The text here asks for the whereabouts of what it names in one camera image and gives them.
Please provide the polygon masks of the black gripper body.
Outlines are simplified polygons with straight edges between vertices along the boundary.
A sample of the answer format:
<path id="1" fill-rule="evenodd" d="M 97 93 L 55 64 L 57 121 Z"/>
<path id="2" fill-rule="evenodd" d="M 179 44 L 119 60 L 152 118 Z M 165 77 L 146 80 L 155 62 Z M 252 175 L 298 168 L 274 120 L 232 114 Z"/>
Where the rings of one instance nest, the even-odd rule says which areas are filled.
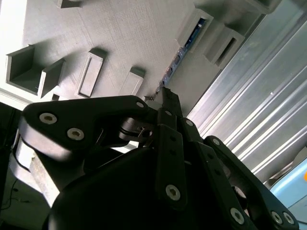
<path id="1" fill-rule="evenodd" d="M 134 150 L 69 184 L 49 214 L 51 230 L 230 230 L 205 178 L 184 163 L 188 203 L 182 211 L 155 190 L 157 154 Z"/>

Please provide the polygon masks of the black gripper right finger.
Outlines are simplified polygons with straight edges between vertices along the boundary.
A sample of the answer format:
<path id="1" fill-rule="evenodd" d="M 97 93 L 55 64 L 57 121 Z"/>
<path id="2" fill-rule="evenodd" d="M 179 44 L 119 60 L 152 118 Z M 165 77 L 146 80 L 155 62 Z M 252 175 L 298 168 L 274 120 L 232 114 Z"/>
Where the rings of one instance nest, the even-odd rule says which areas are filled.
<path id="1" fill-rule="evenodd" d="M 162 105 L 177 117 L 194 170 L 196 203 L 206 230 L 297 230 L 293 214 L 217 137 L 202 139 L 184 118 L 178 96 L 162 88 Z"/>

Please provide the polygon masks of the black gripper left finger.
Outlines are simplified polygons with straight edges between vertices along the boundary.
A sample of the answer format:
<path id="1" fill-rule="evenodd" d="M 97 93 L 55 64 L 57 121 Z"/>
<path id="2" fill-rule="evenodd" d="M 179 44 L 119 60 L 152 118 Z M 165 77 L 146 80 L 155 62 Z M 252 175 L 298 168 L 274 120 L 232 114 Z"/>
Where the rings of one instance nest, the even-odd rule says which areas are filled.
<path id="1" fill-rule="evenodd" d="M 183 138 L 177 117 L 136 96 L 34 103 L 19 124 L 33 152 L 29 172 L 50 205 L 72 182 L 134 150 L 157 154 L 155 190 L 170 207 L 187 205 Z"/>

